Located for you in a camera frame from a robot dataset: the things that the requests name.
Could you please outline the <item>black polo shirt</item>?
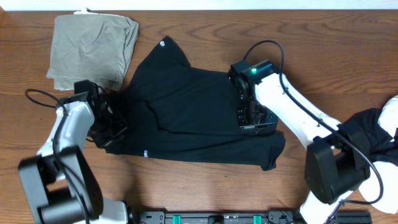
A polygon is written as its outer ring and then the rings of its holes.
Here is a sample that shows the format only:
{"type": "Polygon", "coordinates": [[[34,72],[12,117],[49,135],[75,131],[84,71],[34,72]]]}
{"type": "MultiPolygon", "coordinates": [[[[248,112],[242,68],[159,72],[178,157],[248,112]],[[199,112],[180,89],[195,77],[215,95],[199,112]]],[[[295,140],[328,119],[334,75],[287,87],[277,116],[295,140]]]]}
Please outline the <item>black polo shirt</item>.
{"type": "Polygon", "coordinates": [[[202,70],[169,36],[138,65],[113,98],[127,122],[110,154],[187,162],[245,164],[271,170],[285,147],[282,132],[244,134],[238,91],[223,72],[202,70]]]}

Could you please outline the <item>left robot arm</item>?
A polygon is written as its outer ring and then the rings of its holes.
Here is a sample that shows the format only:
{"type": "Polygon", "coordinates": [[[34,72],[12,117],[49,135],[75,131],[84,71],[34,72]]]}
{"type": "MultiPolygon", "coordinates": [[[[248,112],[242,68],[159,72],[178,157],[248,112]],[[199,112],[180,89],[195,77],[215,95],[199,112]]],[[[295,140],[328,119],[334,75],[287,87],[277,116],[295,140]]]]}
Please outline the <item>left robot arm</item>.
{"type": "Polygon", "coordinates": [[[122,201],[104,198],[83,148],[95,121],[86,91],[57,100],[56,122],[36,156],[18,165],[35,223],[129,223],[122,201]]]}

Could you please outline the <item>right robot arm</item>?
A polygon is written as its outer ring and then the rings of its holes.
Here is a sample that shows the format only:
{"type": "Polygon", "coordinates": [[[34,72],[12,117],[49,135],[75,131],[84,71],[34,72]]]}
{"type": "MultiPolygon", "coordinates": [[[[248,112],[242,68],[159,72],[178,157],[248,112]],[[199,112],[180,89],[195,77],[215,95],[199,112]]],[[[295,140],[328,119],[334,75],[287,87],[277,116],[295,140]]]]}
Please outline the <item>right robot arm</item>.
{"type": "Polygon", "coordinates": [[[371,175],[370,143],[357,124],[342,124],[299,93],[271,61],[245,60],[228,72],[241,100],[238,124],[245,134],[269,134],[282,121],[306,149],[310,189],[299,212],[306,223],[330,223],[338,207],[371,175]]]}

